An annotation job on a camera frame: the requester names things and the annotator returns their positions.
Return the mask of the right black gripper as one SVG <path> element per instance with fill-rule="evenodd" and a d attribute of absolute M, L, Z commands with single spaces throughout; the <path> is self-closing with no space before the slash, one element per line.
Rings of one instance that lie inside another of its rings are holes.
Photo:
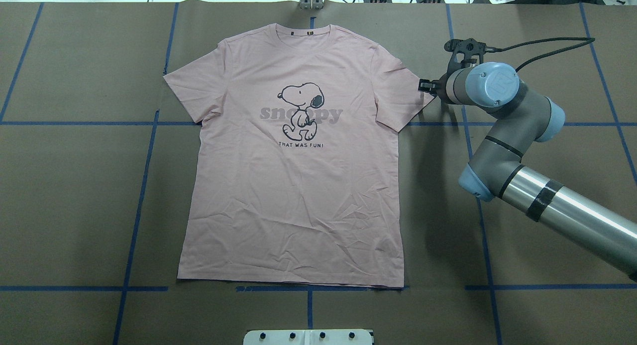
<path fill-rule="evenodd" d="M 447 77 L 441 77 L 436 80 L 421 78 L 417 89 L 419 92 L 438 97 L 440 100 L 447 100 L 446 81 Z"/>

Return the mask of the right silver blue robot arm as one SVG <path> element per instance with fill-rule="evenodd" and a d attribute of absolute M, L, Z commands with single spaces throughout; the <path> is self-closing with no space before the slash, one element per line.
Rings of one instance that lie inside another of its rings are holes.
<path fill-rule="evenodd" d="M 449 105 L 476 106 L 495 119 L 460 174 L 465 191 L 485 202 L 503 200 L 635 281 L 635 222 L 523 162 L 533 143 L 547 142 L 562 130 L 562 107 L 502 62 L 449 70 L 437 80 L 422 78 L 418 90 Z"/>

